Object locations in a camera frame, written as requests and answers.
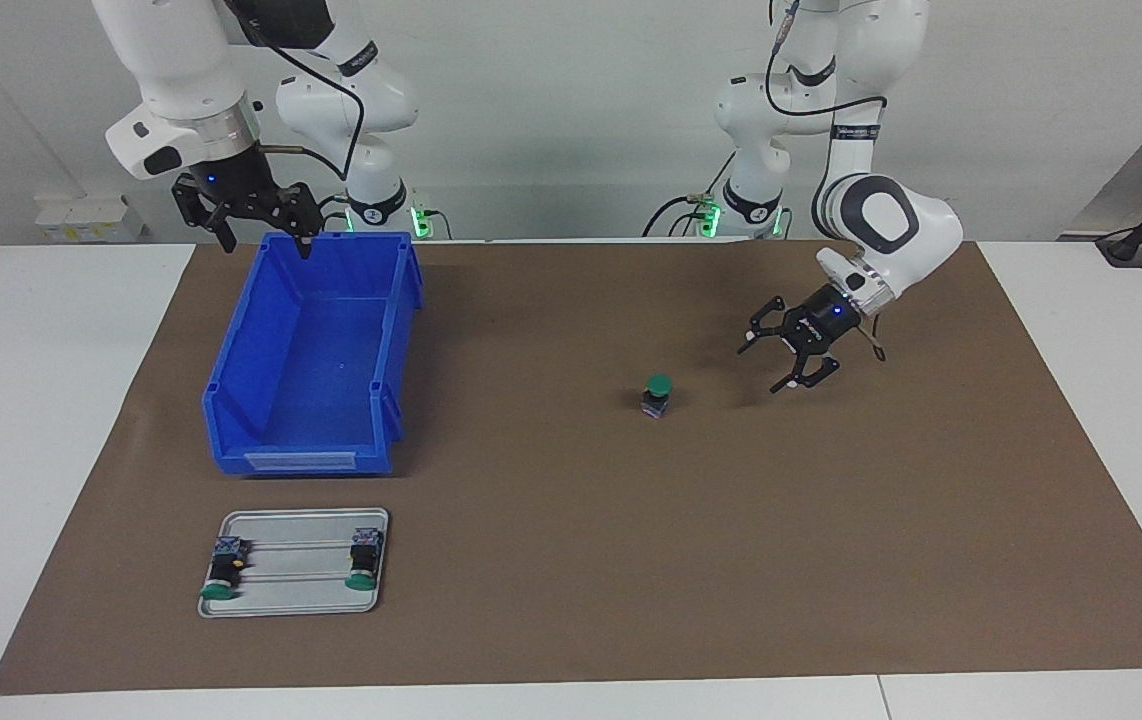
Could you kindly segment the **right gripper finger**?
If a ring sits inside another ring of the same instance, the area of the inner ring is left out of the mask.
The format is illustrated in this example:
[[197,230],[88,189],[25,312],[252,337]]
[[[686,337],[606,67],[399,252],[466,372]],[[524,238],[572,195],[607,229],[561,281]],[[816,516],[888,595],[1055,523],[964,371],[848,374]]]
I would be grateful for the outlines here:
[[289,234],[301,261],[309,261],[312,242],[324,229],[324,215],[306,183],[266,191],[266,223]]
[[227,209],[219,202],[215,208],[207,208],[206,197],[196,183],[172,183],[172,199],[184,224],[214,234],[225,254],[236,250],[238,238],[228,225]]

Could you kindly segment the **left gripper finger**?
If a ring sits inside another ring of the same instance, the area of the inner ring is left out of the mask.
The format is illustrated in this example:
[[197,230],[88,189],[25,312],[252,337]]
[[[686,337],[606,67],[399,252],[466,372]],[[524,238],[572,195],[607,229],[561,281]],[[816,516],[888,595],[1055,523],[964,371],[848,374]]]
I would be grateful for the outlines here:
[[737,347],[737,355],[743,355],[749,347],[764,338],[780,339],[793,354],[798,355],[798,347],[795,347],[789,339],[793,320],[793,310],[782,296],[777,295],[764,302],[749,315],[748,331],[745,333],[741,346]]
[[[791,369],[780,381],[777,381],[769,387],[769,392],[771,393],[778,393],[781,389],[815,387],[819,383],[831,377],[833,374],[841,369],[841,361],[833,357],[831,339],[810,343],[810,345],[804,343],[804,345],[798,347],[795,347],[786,339],[782,339],[781,343],[793,352],[794,363]],[[809,371],[809,361],[813,357],[818,357],[821,365],[819,365],[817,370]]]

